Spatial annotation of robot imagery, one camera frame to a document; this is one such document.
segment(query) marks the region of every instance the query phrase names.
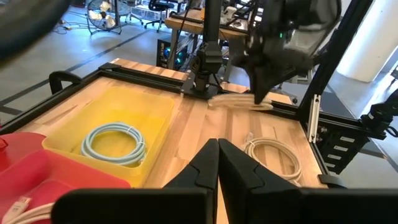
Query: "ethernet cable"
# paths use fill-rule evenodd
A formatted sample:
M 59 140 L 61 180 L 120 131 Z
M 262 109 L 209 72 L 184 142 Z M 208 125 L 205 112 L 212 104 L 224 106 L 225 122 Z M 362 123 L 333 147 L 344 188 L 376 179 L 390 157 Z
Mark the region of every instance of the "ethernet cable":
M 136 141 L 136 147 L 126 156 L 108 157 L 97 153 L 92 147 L 95 136 L 107 131 L 119 131 L 130 135 Z M 142 162 L 145 157 L 145 139 L 144 136 L 134 127 L 122 122 L 108 123 L 92 130 L 81 143 L 81 154 L 84 156 L 112 162 L 122 166 Z
M 30 201 L 31 198 L 28 197 L 19 198 L 3 216 L 1 224 L 30 224 L 40 220 L 50 219 L 50 213 L 54 203 L 48 203 L 24 212 Z
M 271 139 L 271 138 L 255 138 L 253 139 L 253 134 L 249 133 L 246 136 L 246 143 L 243 146 L 243 151 L 256 160 L 258 163 L 260 163 L 262 166 L 266 167 L 269 169 L 265 164 L 263 164 L 259 158 L 255 155 L 254 151 L 256 150 L 257 146 L 260 145 L 266 145 L 266 146 L 272 146 L 275 147 L 276 149 L 282 151 L 293 163 L 294 166 L 294 171 L 293 174 L 277 174 L 281 178 L 290 181 L 291 183 L 295 184 L 296 186 L 300 187 L 299 184 L 299 179 L 301 178 L 302 175 L 302 168 L 300 161 L 296 155 L 296 153 L 291 149 L 288 145 L 276 140 L 276 139 Z
M 247 109 L 247 110 L 271 110 L 273 106 L 272 101 L 264 98 L 263 101 L 256 105 L 254 104 L 253 94 L 228 93 L 216 95 L 208 101 L 209 106 L 223 106 L 231 109 Z

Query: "computer tower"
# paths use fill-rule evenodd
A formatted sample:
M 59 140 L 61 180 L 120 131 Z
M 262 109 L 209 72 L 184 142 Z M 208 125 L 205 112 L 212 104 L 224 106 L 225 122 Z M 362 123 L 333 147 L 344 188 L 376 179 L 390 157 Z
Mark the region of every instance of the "computer tower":
M 171 35 L 166 35 L 157 40 L 156 66 L 167 68 L 171 54 Z M 177 44 L 174 70 L 179 70 L 188 58 L 188 44 L 182 40 Z

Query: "desk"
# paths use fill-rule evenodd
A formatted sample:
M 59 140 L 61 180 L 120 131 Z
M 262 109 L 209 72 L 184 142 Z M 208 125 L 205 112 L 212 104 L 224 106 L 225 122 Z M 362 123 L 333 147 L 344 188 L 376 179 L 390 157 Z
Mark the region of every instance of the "desk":
M 199 21 L 202 20 L 200 16 L 200 10 L 190 9 L 188 11 L 187 18 L 196 19 Z M 240 20 L 240 21 L 242 23 L 242 29 L 247 30 L 248 22 L 245 20 Z M 177 39 L 178 30 L 181 28 L 182 20 L 169 17 L 165 20 L 165 24 L 168 28 L 172 29 L 171 49 L 173 49 L 175 40 Z M 195 34 L 195 38 L 198 38 L 198 35 L 203 33 L 203 24 L 185 21 L 184 26 L 182 27 L 182 31 Z M 246 34 L 234 30 L 221 28 L 218 33 L 218 36 L 221 40 L 229 41 L 229 60 L 224 75 L 224 81 L 228 81 L 229 74 L 231 73 L 232 69 L 232 64 L 231 64 L 232 58 L 243 52 L 243 43 Z M 169 69 L 174 69 L 174 61 L 175 61 L 175 54 L 172 54 L 170 55 Z
M 166 77 L 184 79 L 186 74 L 152 65 L 144 65 L 128 60 L 117 59 L 113 63 L 126 68 L 145 71 Z M 155 95 L 167 96 L 175 101 L 170 131 L 164 142 L 155 166 L 152 168 L 144 187 L 160 188 L 174 178 L 194 157 L 209 138 L 226 138 L 240 146 L 249 131 L 254 137 L 265 136 L 276 138 L 292 147 L 299 155 L 303 165 L 303 176 L 300 184 L 305 187 L 325 187 L 319 183 L 320 168 L 315 160 L 310 145 L 298 121 L 292 121 L 255 111 L 236 111 L 225 108 L 209 108 L 206 101 L 183 97 L 180 94 L 156 90 L 145 86 L 126 83 L 109 78 L 99 78 L 82 91 L 74 94 L 33 120 L 19 131 L 29 131 L 44 135 L 67 122 L 87 104 L 104 93 L 111 86 L 127 86 L 137 91 L 145 91 Z M 224 88 L 232 91 L 244 91 L 246 87 L 224 84 Z M 275 101 L 290 103 L 287 96 L 269 93 Z M 259 152 L 260 160 L 270 169 L 280 173 L 290 173 L 292 163 L 275 149 Z M 221 190 L 218 195 L 218 223 L 227 223 L 226 211 Z

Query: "yellow plastic bin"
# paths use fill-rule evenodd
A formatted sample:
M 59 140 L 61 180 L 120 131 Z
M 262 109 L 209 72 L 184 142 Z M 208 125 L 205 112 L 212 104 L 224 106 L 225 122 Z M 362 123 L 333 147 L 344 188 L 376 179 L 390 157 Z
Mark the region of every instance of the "yellow plastic bin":
M 43 141 L 43 147 L 124 179 L 131 187 L 140 187 L 162 148 L 173 107 L 174 101 L 170 98 L 123 87 L 112 87 L 69 122 L 47 136 Z M 86 135 L 98 126 L 112 122 L 126 123 L 142 133 L 145 138 L 146 155 L 141 164 L 121 166 L 81 155 L 81 142 Z M 125 156 L 135 146 L 136 142 L 132 137 L 116 131 L 99 134 L 92 144 L 96 152 L 109 157 Z

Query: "floor fan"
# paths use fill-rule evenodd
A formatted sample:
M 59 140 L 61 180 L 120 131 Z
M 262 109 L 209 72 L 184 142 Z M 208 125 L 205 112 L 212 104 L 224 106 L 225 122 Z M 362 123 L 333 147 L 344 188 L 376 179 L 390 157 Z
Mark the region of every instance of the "floor fan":
M 87 6 L 88 30 L 93 35 L 97 32 L 113 32 L 120 34 L 120 16 L 118 8 L 112 4 L 111 0 L 92 0 Z

